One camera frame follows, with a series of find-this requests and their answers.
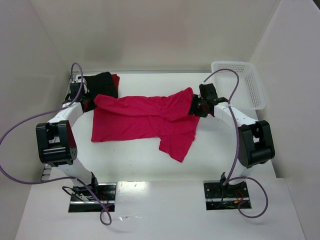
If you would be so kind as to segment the pink t shirt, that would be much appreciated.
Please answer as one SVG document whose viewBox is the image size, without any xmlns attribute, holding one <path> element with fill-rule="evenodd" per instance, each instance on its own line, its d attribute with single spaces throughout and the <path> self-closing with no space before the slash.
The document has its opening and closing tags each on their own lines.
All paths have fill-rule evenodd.
<svg viewBox="0 0 320 240">
<path fill-rule="evenodd" d="M 199 117 L 189 110 L 194 92 L 188 87 L 170 96 L 99 94 L 94 103 L 91 141 L 159 138 L 159 150 L 183 162 L 196 138 Z"/>
</svg>

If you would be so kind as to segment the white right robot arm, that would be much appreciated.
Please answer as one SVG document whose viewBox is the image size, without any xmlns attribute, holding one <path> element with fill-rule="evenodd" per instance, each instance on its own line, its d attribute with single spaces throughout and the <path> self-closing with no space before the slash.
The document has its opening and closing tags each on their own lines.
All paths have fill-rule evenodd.
<svg viewBox="0 0 320 240">
<path fill-rule="evenodd" d="M 205 118 L 208 115 L 221 120 L 235 130 L 235 158 L 227 173 L 221 175 L 223 190 L 236 185 L 251 168 L 262 165 L 275 157 L 275 147 L 270 124 L 255 120 L 229 104 L 225 97 L 218 97 L 212 83 L 199 85 L 200 95 L 193 95 L 189 114 Z"/>
</svg>

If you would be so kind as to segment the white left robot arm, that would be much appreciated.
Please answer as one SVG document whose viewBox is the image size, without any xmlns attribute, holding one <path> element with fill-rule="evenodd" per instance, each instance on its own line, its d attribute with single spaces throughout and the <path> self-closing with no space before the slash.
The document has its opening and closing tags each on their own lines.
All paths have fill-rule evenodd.
<svg viewBox="0 0 320 240">
<path fill-rule="evenodd" d="M 63 110 L 35 128 L 38 155 L 42 163 L 60 170 L 67 177 L 73 177 L 73 197 L 80 201 L 92 201 L 94 197 L 91 192 L 98 192 L 98 181 L 78 159 L 77 144 L 72 132 L 72 126 L 83 115 L 83 101 L 87 90 L 79 80 L 70 83 L 69 88 L 70 93 L 62 105 Z"/>
</svg>

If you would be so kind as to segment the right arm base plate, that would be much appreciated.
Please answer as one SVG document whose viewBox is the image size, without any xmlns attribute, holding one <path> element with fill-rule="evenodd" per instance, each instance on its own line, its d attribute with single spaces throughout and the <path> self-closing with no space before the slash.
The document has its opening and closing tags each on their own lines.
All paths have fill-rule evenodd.
<svg viewBox="0 0 320 240">
<path fill-rule="evenodd" d="M 251 209 L 250 196 L 245 181 L 223 186 L 219 181 L 204 181 L 204 197 L 207 211 Z"/>
</svg>

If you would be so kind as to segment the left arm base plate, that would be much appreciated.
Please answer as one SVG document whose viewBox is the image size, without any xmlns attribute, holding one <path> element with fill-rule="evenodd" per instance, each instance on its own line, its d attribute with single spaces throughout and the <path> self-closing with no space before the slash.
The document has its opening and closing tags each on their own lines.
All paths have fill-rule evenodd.
<svg viewBox="0 0 320 240">
<path fill-rule="evenodd" d="M 70 196 L 69 213 L 100 212 L 103 209 L 83 186 L 63 186 L 62 189 Z M 99 183 L 95 189 L 92 189 L 95 196 L 107 207 L 109 212 L 115 211 L 116 190 L 116 183 Z"/>
</svg>

